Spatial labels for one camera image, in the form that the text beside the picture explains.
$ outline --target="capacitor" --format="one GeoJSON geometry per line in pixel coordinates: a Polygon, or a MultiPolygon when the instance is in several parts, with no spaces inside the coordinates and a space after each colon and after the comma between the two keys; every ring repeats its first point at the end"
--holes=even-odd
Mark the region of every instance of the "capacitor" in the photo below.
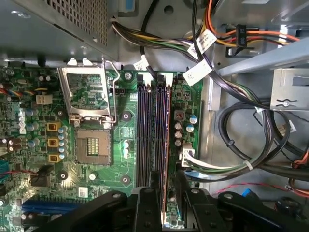
{"type": "Polygon", "coordinates": [[[176,122],[176,124],[175,124],[175,129],[176,130],[181,130],[182,129],[182,124],[180,123],[180,122],[176,122]]]}
{"type": "Polygon", "coordinates": [[[63,153],[63,152],[65,152],[65,147],[64,146],[61,146],[61,147],[59,147],[58,148],[58,151],[60,152],[60,153],[63,153]]]}
{"type": "Polygon", "coordinates": [[[63,134],[66,131],[66,127],[59,127],[58,133],[63,134]]]}
{"type": "Polygon", "coordinates": [[[125,159],[129,158],[129,150],[128,149],[124,149],[123,154],[124,154],[125,159]]]}
{"type": "Polygon", "coordinates": [[[64,140],[64,134],[58,135],[58,139],[59,139],[59,140],[64,140]]]}
{"type": "Polygon", "coordinates": [[[34,138],[33,140],[29,140],[27,142],[27,144],[28,144],[28,147],[34,148],[34,147],[40,145],[40,140],[38,138],[34,138]]]}
{"type": "Polygon", "coordinates": [[[22,142],[21,138],[13,138],[8,141],[8,144],[12,146],[12,145],[20,144],[21,142],[22,142]]]}
{"type": "Polygon", "coordinates": [[[66,157],[65,153],[60,153],[60,154],[59,154],[59,158],[60,158],[60,159],[63,160],[65,157],[66,157]]]}
{"type": "Polygon", "coordinates": [[[181,146],[181,145],[182,145],[182,142],[179,139],[177,139],[175,141],[175,146],[181,146]]]}
{"type": "Polygon", "coordinates": [[[59,141],[59,146],[64,146],[66,143],[64,140],[59,141]]]}
{"type": "Polygon", "coordinates": [[[38,128],[39,128],[39,124],[34,122],[34,123],[27,124],[26,131],[29,131],[29,132],[36,131],[38,128]]]}
{"type": "Polygon", "coordinates": [[[175,132],[175,138],[176,138],[176,139],[181,139],[182,136],[183,136],[183,134],[182,134],[180,131],[176,131],[176,132],[175,132]]]}
{"type": "Polygon", "coordinates": [[[13,84],[10,83],[10,82],[0,83],[0,88],[11,89],[11,88],[13,88],[13,84]]]}
{"type": "Polygon", "coordinates": [[[94,173],[89,175],[90,180],[95,180],[96,178],[97,178],[97,176],[94,173]]]}
{"type": "Polygon", "coordinates": [[[21,144],[17,144],[17,145],[14,145],[14,146],[10,146],[9,147],[9,151],[10,152],[19,151],[21,148],[22,148],[22,145],[21,144]]]}
{"type": "Polygon", "coordinates": [[[28,84],[28,81],[25,80],[25,79],[18,79],[17,83],[20,84],[20,85],[26,85],[26,84],[28,84]]]}
{"type": "Polygon", "coordinates": [[[27,215],[26,215],[26,214],[22,214],[22,215],[20,216],[20,218],[21,218],[22,220],[26,220],[26,219],[27,219],[27,215]]]}
{"type": "Polygon", "coordinates": [[[37,109],[27,109],[25,111],[25,114],[28,117],[36,116],[38,114],[38,110],[37,109]]]}
{"type": "Polygon", "coordinates": [[[187,132],[189,132],[189,133],[192,133],[192,132],[194,131],[194,126],[193,126],[191,123],[189,123],[189,124],[186,126],[185,130],[186,130],[187,132]]]}
{"type": "Polygon", "coordinates": [[[9,76],[14,76],[15,72],[13,69],[7,69],[5,70],[5,74],[9,75],[9,76]]]}
{"type": "Polygon", "coordinates": [[[129,142],[129,140],[125,140],[125,141],[124,141],[123,147],[124,147],[124,149],[128,149],[128,148],[130,147],[130,142],[129,142]]]}
{"type": "Polygon", "coordinates": [[[189,122],[192,124],[196,124],[197,123],[197,117],[195,115],[191,115],[189,117],[189,122]]]}

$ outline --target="blue pcie slot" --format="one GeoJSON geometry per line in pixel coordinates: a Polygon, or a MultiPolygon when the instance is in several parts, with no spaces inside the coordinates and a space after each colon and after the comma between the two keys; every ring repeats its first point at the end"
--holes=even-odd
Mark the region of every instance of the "blue pcie slot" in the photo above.
{"type": "Polygon", "coordinates": [[[43,213],[43,214],[65,214],[78,208],[80,204],[42,202],[36,200],[27,200],[22,204],[22,210],[25,212],[43,213]]]}

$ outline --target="mounting screw hole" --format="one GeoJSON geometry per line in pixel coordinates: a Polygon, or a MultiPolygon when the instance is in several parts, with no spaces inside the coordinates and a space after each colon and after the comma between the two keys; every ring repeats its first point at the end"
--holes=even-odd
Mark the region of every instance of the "mounting screw hole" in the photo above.
{"type": "Polygon", "coordinates": [[[164,13],[166,13],[167,15],[171,15],[174,13],[174,8],[172,6],[166,6],[164,7],[164,13]]]}

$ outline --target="cable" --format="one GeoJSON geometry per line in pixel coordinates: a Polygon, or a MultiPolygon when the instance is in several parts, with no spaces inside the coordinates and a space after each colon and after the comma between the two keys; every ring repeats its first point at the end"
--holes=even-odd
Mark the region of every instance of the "cable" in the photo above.
{"type": "MultiPolygon", "coordinates": [[[[140,29],[140,31],[142,33],[146,31],[149,19],[150,19],[151,15],[153,14],[153,12],[154,12],[156,6],[158,5],[158,3],[159,3],[159,0],[153,0],[153,2],[151,3],[151,5],[150,5],[150,7],[149,7],[149,9],[147,11],[147,14],[146,14],[146,16],[144,18],[144,21],[143,21],[143,24],[141,26],[141,29],[140,29]]],[[[144,46],[140,46],[140,54],[142,56],[145,55],[145,47],[144,46]]],[[[146,69],[151,74],[151,76],[156,80],[157,79],[157,74],[155,73],[154,69],[150,65],[148,65],[146,67],[146,69]]]]}

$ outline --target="sticker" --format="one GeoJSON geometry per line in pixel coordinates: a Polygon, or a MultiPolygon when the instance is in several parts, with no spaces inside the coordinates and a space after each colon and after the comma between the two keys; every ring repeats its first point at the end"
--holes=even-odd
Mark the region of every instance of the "sticker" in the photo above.
{"type": "MultiPolygon", "coordinates": [[[[296,132],[296,127],[294,126],[293,122],[291,120],[289,120],[290,122],[290,126],[291,126],[291,133],[296,132]]],[[[285,130],[286,130],[286,125],[283,124],[280,127],[278,127],[279,132],[282,134],[282,136],[285,135],[285,130]]]]}
{"type": "MultiPolygon", "coordinates": [[[[217,37],[212,34],[210,30],[205,30],[198,38],[197,38],[197,45],[199,47],[199,50],[201,51],[201,54],[204,54],[208,48],[210,48],[211,45],[213,45],[214,42],[216,42],[217,37]]],[[[188,53],[192,55],[195,59],[198,59],[197,52],[194,48],[194,44],[192,44],[189,49],[188,53]]]]}
{"type": "Polygon", "coordinates": [[[138,71],[145,71],[146,70],[146,66],[144,65],[143,60],[136,62],[135,64],[133,64],[133,66],[138,71]]]}
{"type": "Polygon", "coordinates": [[[196,66],[186,71],[183,74],[183,77],[187,81],[188,85],[192,86],[206,77],[211,71],[212,68],[209,66],[206,60],[202,60],[196,66]]]}
{"type": "Polygon", "coordinates": [[[149,66],[147,58],[145,55],[141,56],[141,60],[133,64],[134,68],[139,71],[146,71],[146,67],[149,66]]]}
{"type": "Polygon", "coordinates": [[[88,188],[87,187],[78,187],[78,197],[88,198],[88,188]]]}

